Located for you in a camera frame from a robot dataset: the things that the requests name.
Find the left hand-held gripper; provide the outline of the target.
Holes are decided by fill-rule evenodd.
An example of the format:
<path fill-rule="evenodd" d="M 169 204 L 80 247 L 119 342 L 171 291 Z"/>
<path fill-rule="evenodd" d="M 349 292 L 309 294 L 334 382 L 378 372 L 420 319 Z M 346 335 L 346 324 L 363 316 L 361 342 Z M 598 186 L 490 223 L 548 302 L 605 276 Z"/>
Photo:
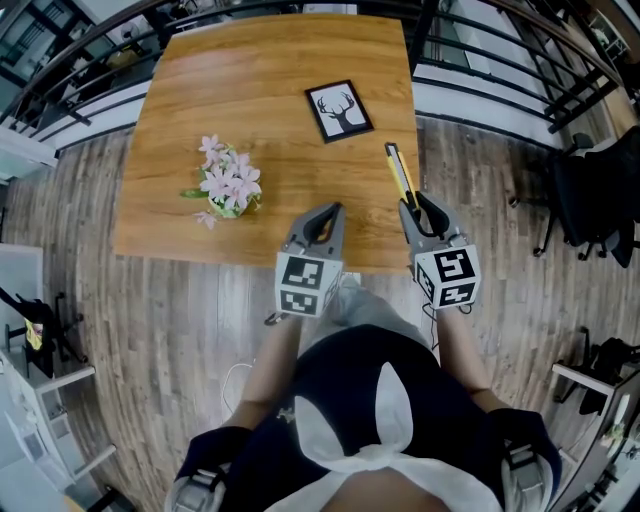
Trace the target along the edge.
<path fill-rule="evenodd" d="M 275 273 L 276 311 L 320 317 L 338 289 L 343 273 L 346 208 L 340 202 L 317 206 L 296 218 Z"/>

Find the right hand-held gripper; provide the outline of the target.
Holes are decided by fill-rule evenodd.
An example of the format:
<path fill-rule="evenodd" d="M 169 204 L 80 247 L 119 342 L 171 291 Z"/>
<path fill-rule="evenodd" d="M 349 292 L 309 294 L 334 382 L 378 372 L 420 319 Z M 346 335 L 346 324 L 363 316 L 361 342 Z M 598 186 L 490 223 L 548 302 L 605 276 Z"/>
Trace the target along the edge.
<path fill-rule="evenodd" d="M 473 304 L 481 283 L 476 246 L 463 234 L 456 211 L 442 199 L 422 191 L 416 199 L 421 210 L 406 200 L 398 202 L 414 280 L 436 310 Z M 422 224 L 421 211 L 426 214 Z M 422 225 L 434 236 L 427 237 Z"/>

